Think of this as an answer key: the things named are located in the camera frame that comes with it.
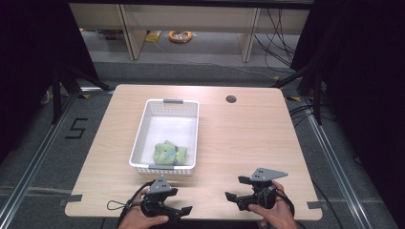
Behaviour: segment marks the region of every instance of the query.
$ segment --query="metal rail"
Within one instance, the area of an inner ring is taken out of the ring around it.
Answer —
[[[42,165],[46,155],[48,154],[51,146],[53,145],[54,140],[57,137],[57,134],[62,126],[66,113],[72,107],[77,98],[77,94],[70,94],[62,108],[62,114],[60,118],[51,126],[50,130],[47,132],[44,140],[33,156],[30,165],[27,167],[24,175],[18,181],[17,185],[14,187],[9,199],[6,204],[2,207],[0,212],[0,228],[8,228],[12,218],[18,210],[21,202],[23,201],[24,196],[26,195],[30,185],[32,184],[33,179],[35,178],[39,168]]]
[[[304,105],[310,105],[309,100],[306,97],[302,97]],[[317,121],[313,115],[309,116],[309,123],[312,126],[312,130],[315,132],[316,137],[321,144],[322,150],[327,158],[330,165],[331,171],[336,178],[337,184],[342,192],[343,197],[349,205],[349,209],[352,212],[354,221],[356,222],[358,228],[373,228],[372,223],[367,217],[366,211],[364,210],[363,204],[360,202],[356,192],[352,188],[352,184],[346,176],[339,159],[336,156],[327,135],[324,132],[322,126],[318,125]]]

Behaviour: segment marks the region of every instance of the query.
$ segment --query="basket handle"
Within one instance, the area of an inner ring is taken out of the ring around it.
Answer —
[[[165,99],[163,99],[163,103],[182,104],[182,103],[183,103],[183,100],[182,100],[182,99],[169,99],[169,98],[165,98]]]
[[[175,166],[173,165],[149,165],[148,169],[154,170],[174,170]]]

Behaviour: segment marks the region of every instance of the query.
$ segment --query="gray floor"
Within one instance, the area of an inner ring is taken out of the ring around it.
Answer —
[[[82,33],[88,45],[96,70],[102,81],[116,86],[119,83],[186,84],[268,87],[276,76],[284,78],[288,73],[275,72],[266,66],[265,53],[257,42],[253,44],[248,63],[240,56],[237,34],[196,32],[189,43],[173,44],[164,31],[158,44],[146,43],[138,60],[131,61],[123,40],[107,41],[94,31]],[[295,47],[297,36],[286,36],[286,42]],[[259,39],[266,42],[264,35]],[[272,48],[288,59],[284,52]],[[279,61],[269,58],[267,64],[278,71],[291,72]],[[285,96],[296,95],[299,80],[285,86]],[[9,228],[115,228],[117,219],[69,218],[64,214],[63,201],[75,186],[75,181],[95,137],[98,125],[108,106],[111,94],[90,93],[88,98],[77,98],[51,149],[37,172],[21,206],[15,213]],[[290,110],[302,106],[299,101],[287,101]],[[352,212],[325,157],[305,112],[292,118],[300,141],[309,173],[331,203],[344,228],[358,228]],[[373,228],[396,228],[384,202],[373,188],[367,173],[352,160],[354,152],[346,140],[338,122],[328,107],[322,108],[323,129],[341,162],[352,188],[358,195]],[[76,118],[87,118],[77,125],[86,128],[82,138],[67,139],[77,135],[71,131]],[[26,131],[21,145],[11,152],[0,166],[0,204],[4,205],[13,187],[29,165],[40,147],[52,121],[52,104],[45,104]],[[317,195],[324,203],[323,217],[319,221],[303,221],[307,228],[339,228],[336,216],[326,206],[325,198]],[[237,224],[201,223],[199,228],[240,228]],[[183,227],[196,228],[193,224]]]

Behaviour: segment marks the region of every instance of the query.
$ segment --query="yellow object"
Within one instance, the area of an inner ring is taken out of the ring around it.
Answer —
[[[150,31],[146,37],[145,37],[145,41],[146,42],[158,42],[159,41],[159,37],[160,37],[161,31]]]
[[[185,43],[193,37],[191,31],[170,31],[169,40],[175,43]]]

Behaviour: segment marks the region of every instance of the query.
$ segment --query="table hole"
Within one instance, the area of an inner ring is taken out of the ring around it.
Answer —
[[[234,102],[236,102],[236,97],[235,97],[234,95],[228,95],[228,96],[226,97],[226,101],[227,101],[228,103],[234,103]]]

